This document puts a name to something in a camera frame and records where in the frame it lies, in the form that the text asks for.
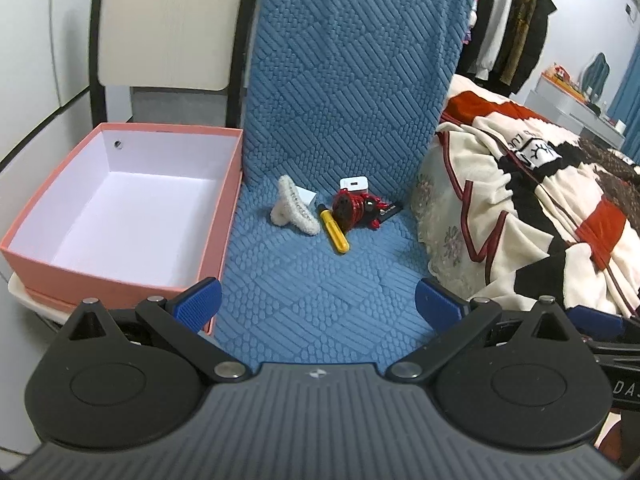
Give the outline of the yellow handled screwdriver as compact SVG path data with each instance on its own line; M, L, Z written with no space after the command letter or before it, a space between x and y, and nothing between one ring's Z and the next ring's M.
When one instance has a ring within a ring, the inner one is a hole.
M317 207L317 212L322 226L326 230L326 234L328 234L335 251L340 255L345 255L350 249L349 242L342 229L333 218L332 212L323 204L320 204Z

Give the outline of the red black tripod ball head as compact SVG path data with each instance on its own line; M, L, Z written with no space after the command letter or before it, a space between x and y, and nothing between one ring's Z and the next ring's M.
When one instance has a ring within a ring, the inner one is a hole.
M334 196L332 216L344 233L355 228L377 230L391 206L378 196L342 188Z

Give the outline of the white fluffy hair claw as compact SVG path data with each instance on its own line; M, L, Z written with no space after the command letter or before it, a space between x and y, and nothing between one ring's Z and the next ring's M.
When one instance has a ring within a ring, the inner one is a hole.
M278 200L270 211L270 220L275 226L294 226L309 236L320 233L319 221L300 198L297 186L287 174L278 180Z

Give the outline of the pink cardboard box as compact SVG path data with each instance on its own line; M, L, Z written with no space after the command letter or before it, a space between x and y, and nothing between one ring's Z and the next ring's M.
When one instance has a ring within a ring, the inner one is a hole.
M26 294L60 313L174 298L224 270L242 182L240 129L135 122L94 128L1 241Z

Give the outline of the floral lace bed cover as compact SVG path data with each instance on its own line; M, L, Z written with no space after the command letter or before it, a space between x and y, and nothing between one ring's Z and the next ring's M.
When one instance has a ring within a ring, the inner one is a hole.
M418 172L411 210L428 270L466 299L486 286L487 240L506 199L506 176L472 134L434 136Z

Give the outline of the black usb stick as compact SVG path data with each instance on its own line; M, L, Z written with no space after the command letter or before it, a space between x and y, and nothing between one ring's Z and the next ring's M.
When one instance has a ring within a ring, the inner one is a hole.
M390 218L393 218L395 214L399 214L404 209L404 205L401 202L396 202L388 205L385 208L381 208L378 211L378 221L383 223Z

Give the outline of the red white black blanket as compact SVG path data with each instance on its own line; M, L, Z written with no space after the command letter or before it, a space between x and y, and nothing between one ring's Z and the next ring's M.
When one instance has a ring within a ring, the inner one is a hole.
M639 168L529 108L452 78L424 166L448 188L432 271L463 298L527 310L542 295L639 313Z

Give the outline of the white tray under box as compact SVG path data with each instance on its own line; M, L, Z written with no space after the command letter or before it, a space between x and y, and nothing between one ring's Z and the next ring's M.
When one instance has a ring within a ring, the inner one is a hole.
M35 312L35 314L38 314L51 322L58 323L58 325L65 324L74 310L74 307L69 306L59 308L58 306L51 307L50 304L42 304L37 299L29 295L28 290L15 273L13 273L9 278L6 287L8 288L9 294L21 306Z

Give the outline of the white charger with port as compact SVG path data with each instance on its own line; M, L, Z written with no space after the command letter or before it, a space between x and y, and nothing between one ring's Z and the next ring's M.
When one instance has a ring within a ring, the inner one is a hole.
M340 189L351 193L367 193L369 180L367 177L350 177L340 180Z

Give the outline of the small white charger cube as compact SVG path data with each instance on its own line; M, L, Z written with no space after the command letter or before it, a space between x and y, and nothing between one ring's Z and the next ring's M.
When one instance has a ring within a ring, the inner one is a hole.
M296 190L302 203L307 208L312 208L314 206L314 202L316 201L318 194L316 192L309 191L306 188L301 188L300 186L298 186Z

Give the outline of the white dresser with items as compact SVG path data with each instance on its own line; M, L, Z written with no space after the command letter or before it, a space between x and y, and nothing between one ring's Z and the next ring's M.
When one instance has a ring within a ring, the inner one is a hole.
M605 148L619 150L623 146L624 136L614 126L588 107L580 94L547 73L542 73L535 88L529 91L525 106L548 122Z

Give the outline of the blue curtain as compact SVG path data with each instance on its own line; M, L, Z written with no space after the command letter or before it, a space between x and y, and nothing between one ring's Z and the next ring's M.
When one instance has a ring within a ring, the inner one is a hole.
M625 125L622 148L625 155L639 162L640 154L640 42L634 47L623 80L613 103L608 108L608 116Z

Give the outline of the blue textured chair cover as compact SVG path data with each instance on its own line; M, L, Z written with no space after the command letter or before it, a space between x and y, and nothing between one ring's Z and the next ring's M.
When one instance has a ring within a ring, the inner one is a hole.
M215 336L267 362L389 366L431 337L427 272L403 210L338 254L269 218L280 177L332 202L340 181L406 202L446 100L473 0L259 0L244 101L244 179Z

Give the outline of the hanging clothes rack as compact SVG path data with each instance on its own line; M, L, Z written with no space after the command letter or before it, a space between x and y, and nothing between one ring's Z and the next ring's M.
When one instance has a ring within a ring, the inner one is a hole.
M474 0L457 73L502 96L512 96L538 64L552 0Z

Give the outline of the beige chair backrest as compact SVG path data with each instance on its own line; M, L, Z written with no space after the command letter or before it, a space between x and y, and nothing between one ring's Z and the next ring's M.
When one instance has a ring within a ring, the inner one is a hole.
M92 0L89 91L95 124L107 92L128 90L138 122L242 122L258 0Z

